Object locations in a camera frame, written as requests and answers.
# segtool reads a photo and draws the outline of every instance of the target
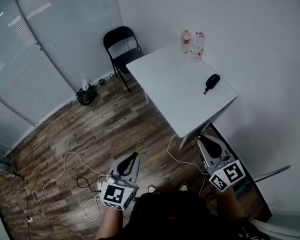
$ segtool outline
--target chair leg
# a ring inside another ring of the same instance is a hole
[[[115,74],[115,77],[117,78],[117,73],[116,73],[116,69],[115,69],[115,65],[112,63],[112,67],[113,67],[113,71],[114,71],[114,74]]]
[[[123,78],[123,76],[122,76],[122,74],[121,74],[120,70],[119,70],[119,69],[117,69],[117,71],[118,71],[118,73],[119,73],[119,75],[120,75],[120,77],[121,77],[122,81],[124,82],[124,84],[125,84],[125,87],[126,87],[126,88],[127,88],[127,90],[129,91],[129,93],[131,93],[131,90],[129,89],[129,87],[128,87],[128,85],[127,85],[126,81],[124,80],[124,78]]]

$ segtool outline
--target person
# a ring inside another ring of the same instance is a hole
[[[218,216],[210,214],[204,199],[187,184],[165,194],[150,185],[124,228],[123,212],[108,207],[95,240],[270,239],[245,217],[232,187],[217,190],[216,200]]]

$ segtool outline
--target door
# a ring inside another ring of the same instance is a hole
[[[75,97],[28,29],[15,0],[0,0],[0,101],[36,126]]]

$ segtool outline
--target shoe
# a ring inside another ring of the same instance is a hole
[[[180,187],[179,187],[180,191],[188,191],[189,187],[186,183],[183,183]]]
[[[159,189],[157,189],[157,187],[154,186],[154,185],[149,185],[148,186],[148,193],[153,193],[153,194],[156,194],[156,195],[160,195]]]

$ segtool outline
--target wooden floor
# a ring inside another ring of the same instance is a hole
[[[199,170],[194,165],[177,163],[167,154],[174,131],[154,105],[146,105],[138,83],[134,81],[130,85],[132,93],[125,90],[120,79],[111,79],[98,88],[97,98],[91,105],[82,106],[78,102],[67,105],[13,152],[11,158],[25,179],[29,217],[41,209],[40,204],[33,201],[32,191],[41,196],[44,184],[62,173],[63,157],[69,151],[77,152],[85,163],[104,174],[121,155],[139,152],[138,196],[147,191],[149,184],[161,191],[171,191],[187,183],[191,190],[199,192],[203,183]],[[194,137],[182,150],[179,144],[176,137],[170,147],[177,159],[202,165]],[[29,224],[32,240],[93,240],[101,224],[104,206],[98,201],[101,218],[89,221],[83,206],[95,193],[88,188],[78,188],[76,182],[79,176],[93,181],[98,175],[73,154],[67,156],[65,164],[64,175],[44,190],[44,214],[38,214]],[[19,192],[21,188],[19,177],[10,181],[0,177],[0,211],[14,240],[28,239],[27,203],[25,194]],[[212,185],[206,182],[201,196],[212,190]],[[269,211],[251,184],[237,198],[250,219],[266,221],[269,218]],[[216,214],[214,195],[208,197],[207,205]],[[132,208],[133,204],[124,212],[126,219]],[[86,211],[91,219],[98,215],[93,202]]]

